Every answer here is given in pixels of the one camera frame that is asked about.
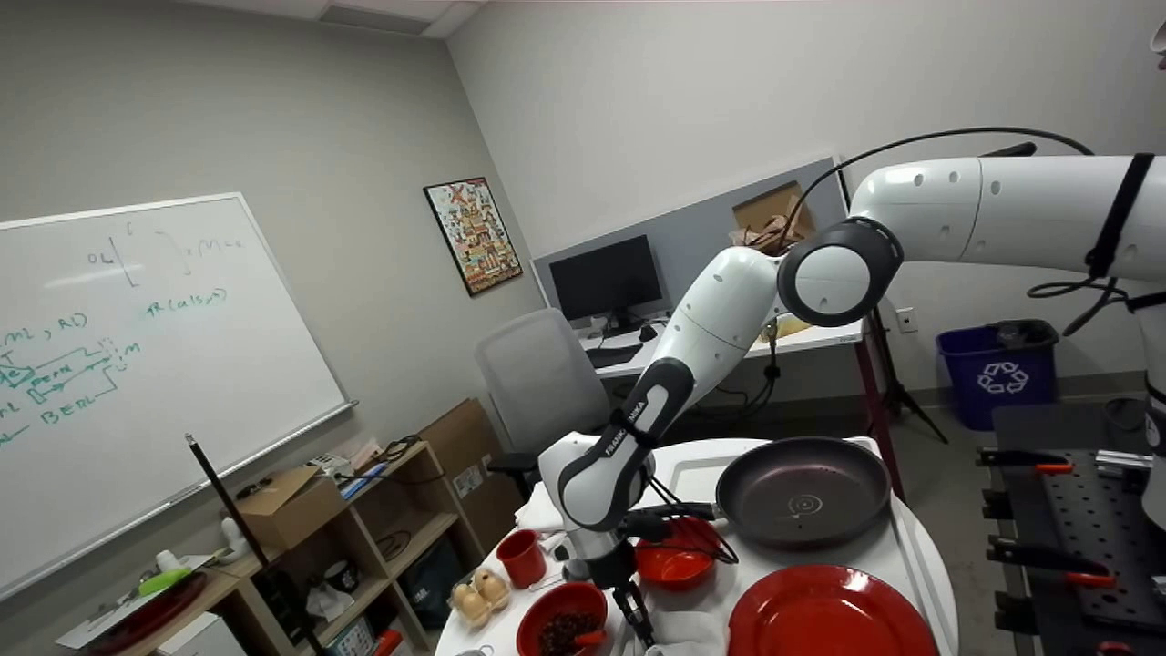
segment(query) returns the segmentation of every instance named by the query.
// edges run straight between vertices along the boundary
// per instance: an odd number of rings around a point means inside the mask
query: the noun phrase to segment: white table
[[[667,480],[682,498],[714,502],[714,486],[723,469],[735,457],[759,444],[769,444],[769,440],[714,438],[714,440],[671,444],[655,453],[655,478]],[[536,487],[528,507],[513,515],[513,521],[520,528],[541,528],[548,535],[562,528],[562,519],[550,507],[544,486]],[[725,653],[731,606],[753,580],[801,563],[833,563],[833,564],[870,574],[890,588],[896,588],[929,621],[941,656],[958,656],[958,616],[954,616],[954,591],[952,591],[947,564],[935,545],[929,541],[929,534],[921,528],[921,521],[896,497],[892,497],[892,521],[878,535],[864,535],[839,552],[775,557],[775,554],[742,548],[731,534],[729,534],[729,545],[741,554],[741,564],[719,564],[719,576],[711,588],[701,588],[694,593],[644,591],[663,653]],[[440,632],[437,656],[459,656],[470,648],[493,648],[497,656],[513,653],[513,636],[525,610],[531,610],[531,600],[554,591],[559,583],[562,583],[562,574],[554,563],[548,563],[548,576],[528,591],[513,591],[510,606],[497,611],[480,632],[465,632],[453,616]],[[613,600],[610,600],[606,653],[640,656],[640,647],[629,638]]]

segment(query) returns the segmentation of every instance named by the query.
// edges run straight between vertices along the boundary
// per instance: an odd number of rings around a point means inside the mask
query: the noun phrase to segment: trash bin
[[[1057,402],[1057,333],[1045,321],[999,321],[944,333],[941,353],[952,374],[952,406],[971,430],[991,430],[1001,406]]]

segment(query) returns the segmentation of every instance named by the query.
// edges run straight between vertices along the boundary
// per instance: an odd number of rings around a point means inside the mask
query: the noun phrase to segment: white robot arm
[[[799,246],[780,298],[808,323],[876,309],[900,261],[999,261],[1126,278],[1147,353],[1147,440],[1160,449],[1145,515],[1166,528],[1166,161],[971,157],[869,174],[850,224]]]
[[[601,438],[566,438],[541,457],[567,521],[572,557],[640,616],[629,548],[616,535],[644,487],[658,433],[747,353],[780,297],[808,323],[850,323],[878,305],[900,261],[1001,261],[1128,278],[1147,345],[1152,444],[1166,433],[1166,165],[1156,157],[973,157],[883,168],[854,215],[794,248],[775,269],[751,248],[723,253],[685,291],[651,365]],[[1166,459],[1145,511],[1166,528]]]

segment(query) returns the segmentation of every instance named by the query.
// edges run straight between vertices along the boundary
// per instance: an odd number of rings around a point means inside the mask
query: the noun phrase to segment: red plate
[[[729,656],[935,656],[913,606],[839,564],[780,570],[731,610]]]

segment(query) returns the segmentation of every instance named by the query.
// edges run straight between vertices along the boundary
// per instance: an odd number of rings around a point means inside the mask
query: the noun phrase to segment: mug
[[[548,557],[541,548],[541,534],[516,528],[499,545],[499,563],[510,576],[510,588],[528,588],[548,576]]]

